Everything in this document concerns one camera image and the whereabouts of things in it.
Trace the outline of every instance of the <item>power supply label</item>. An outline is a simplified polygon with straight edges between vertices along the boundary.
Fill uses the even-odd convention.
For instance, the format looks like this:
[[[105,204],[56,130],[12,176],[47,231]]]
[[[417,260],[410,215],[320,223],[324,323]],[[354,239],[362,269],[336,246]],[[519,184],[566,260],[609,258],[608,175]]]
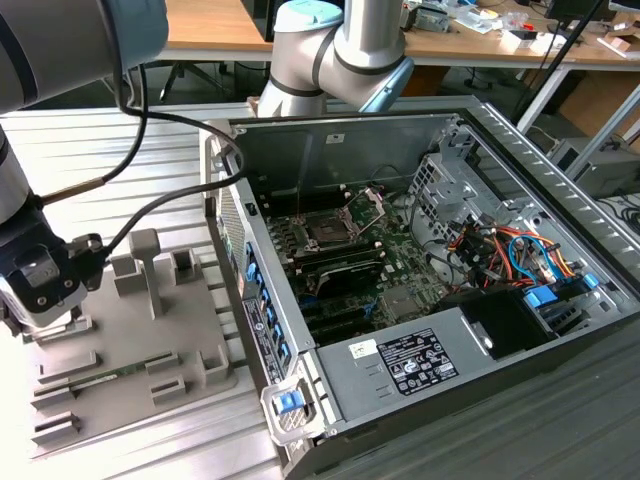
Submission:
[[[378,352],[403,395],[412,395],[459,375],[430,328],[381,343]]]

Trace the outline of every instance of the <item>wooden desk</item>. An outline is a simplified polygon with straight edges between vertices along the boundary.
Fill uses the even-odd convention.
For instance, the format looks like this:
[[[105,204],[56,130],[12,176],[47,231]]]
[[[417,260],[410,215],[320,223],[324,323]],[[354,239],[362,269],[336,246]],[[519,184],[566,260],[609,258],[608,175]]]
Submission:
[[[494,0],[478,2],[490,5]],[[160,58],[191,61],[269,61],[272,45],[265,42],[240,0],[167,0],[169,43]],[[523,11],[540,31],[550,20],[531,8],[507,0],[494,8],[498,13]],[[476,33],[455,22],[453,32],[442,34],[412,29],[407,32],[407,55],[416,65],[538,68],[543,55],[531,51],[509,54],[500,48],[500,33]],[[627,61],[585,33],[585,42],[574,46],[545,89],[518,124],[528,129],[571,70],[640,71],[640,61]]]

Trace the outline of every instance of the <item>circuit board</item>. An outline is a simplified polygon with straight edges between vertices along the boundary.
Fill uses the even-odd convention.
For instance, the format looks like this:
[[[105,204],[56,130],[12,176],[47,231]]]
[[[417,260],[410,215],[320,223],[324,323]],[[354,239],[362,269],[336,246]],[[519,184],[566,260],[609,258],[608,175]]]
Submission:
[[[267,219],[300,309],[320,344],[424,316],[446,292],[402,217],[382,197],[377,198],[380,201],[372,195],[357,195],[346,207]],[[377,265],[375,279],[355,286],[345,283],[340,285],[339,294],[322,298],[314,290],[310,276],[295,268],[292,257],[294,252],[318,253],[323,242],[327,247],[325,257],[326,251],[340,242],[343,246],[373,245],[368,262]],[[347,256],[340,256],[336,262],[343,258]],[[332,268],[346,263],[345,260]]]

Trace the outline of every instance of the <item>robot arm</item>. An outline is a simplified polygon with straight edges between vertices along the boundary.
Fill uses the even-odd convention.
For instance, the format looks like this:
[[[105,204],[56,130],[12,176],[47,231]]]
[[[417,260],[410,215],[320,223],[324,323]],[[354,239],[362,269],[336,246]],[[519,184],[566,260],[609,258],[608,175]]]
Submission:
[[[406,86],[402,0],[347,0],[342,10],[319,0],[285,3],[275,24],[271,77],[258,116],[317,116],[325,94],[361,112],[386,110]]]
[[[108,0],[122,67],[155,57],[168,37],[164,0]],[[0,0],[0,113],[72,90],[113,72],[96,0]],[[71,245],[50,229],[0,127],[0,301],[27,325],[44,327],[100,284],[98,236]]]

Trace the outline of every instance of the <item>metal table surface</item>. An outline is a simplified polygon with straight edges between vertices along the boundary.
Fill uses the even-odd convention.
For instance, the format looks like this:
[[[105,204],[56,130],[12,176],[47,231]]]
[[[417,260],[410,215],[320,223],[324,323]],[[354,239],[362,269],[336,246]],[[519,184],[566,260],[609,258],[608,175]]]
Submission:
[[[458,99],[460,106],[473,103]],[[417,108],[408,103],[404,107]],[[249,114],[244,105],[167,107],[198,119]],[[23,112],[1,119],[32,180],[45,193],[115,165],[136,126],[114,110]],[[198,134],[152,123],[142,153],[113,184],[52,206],[56,231],[70,238],[113,235],[151,198],[198,181]],[[0,459],[8,478],[250,478],[281,471],[197,198],[166,205],[141,226],[166,247],[192,246],[205,262],[240,382],[224,394],[28,462],[28,409],[20,344],[0,331]],[[561,368],[443,418],[318,478],[589,479],[638,478],[640,322]]]
[[[166,107],[192,118],[246,117],[245,105]],[[14,150],[35,192],[57,190],[115,166],[129,149],[136,120],[115,110],[21,112],[3,117]],[[54,231],[113,236],[138,208],[162,193],[199,181],[198,132],[151,121],[141,153],[110,185],[48,207]],[[29,462],[29,398],[20,343],[0,331],[0,458],[10,478],[255,478],[280,479],[280,462],[266,428],[258,394],[244,365],[213,245],[198,196],[161,207],[139,227],[158,230],[164,250],[192,247],[200,255],[239,377],[222,394],[157,415]]]

